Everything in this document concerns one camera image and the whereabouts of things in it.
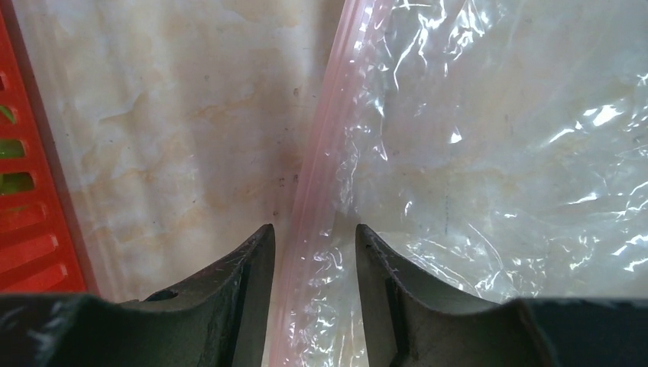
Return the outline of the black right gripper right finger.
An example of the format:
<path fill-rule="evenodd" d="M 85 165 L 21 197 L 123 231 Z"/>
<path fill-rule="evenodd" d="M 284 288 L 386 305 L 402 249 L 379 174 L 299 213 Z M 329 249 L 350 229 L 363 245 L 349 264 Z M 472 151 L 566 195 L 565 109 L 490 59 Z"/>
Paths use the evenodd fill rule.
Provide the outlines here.
<path fill-rule="evenodd" d="M 461 291 L 355 230 L 356 267 L 372 366 L 645 366 L 647 302 L 516 298 Z"/>

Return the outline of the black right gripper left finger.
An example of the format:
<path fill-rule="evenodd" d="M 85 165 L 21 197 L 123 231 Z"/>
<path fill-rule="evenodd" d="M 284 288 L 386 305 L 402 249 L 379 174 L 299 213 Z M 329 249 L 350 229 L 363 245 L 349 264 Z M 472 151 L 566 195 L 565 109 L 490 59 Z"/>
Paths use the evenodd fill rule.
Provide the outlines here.
<path fill-rule="evenodd" d="M 275 231 L 144 300 L 91 294 L 1 298 L 3 366 L 259 366 L 264 354 Z"/>

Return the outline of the clear zip top bag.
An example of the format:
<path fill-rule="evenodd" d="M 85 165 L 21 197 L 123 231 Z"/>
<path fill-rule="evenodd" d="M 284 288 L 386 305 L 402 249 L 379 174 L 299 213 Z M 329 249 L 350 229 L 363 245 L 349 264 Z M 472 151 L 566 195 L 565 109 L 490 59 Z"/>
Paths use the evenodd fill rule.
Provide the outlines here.
<path fill-rule="evenodd" d="M 347 1 L 272 366 L 366 366 L 355 228 L 453 290 L 647 294 L 645 1 Z"/>

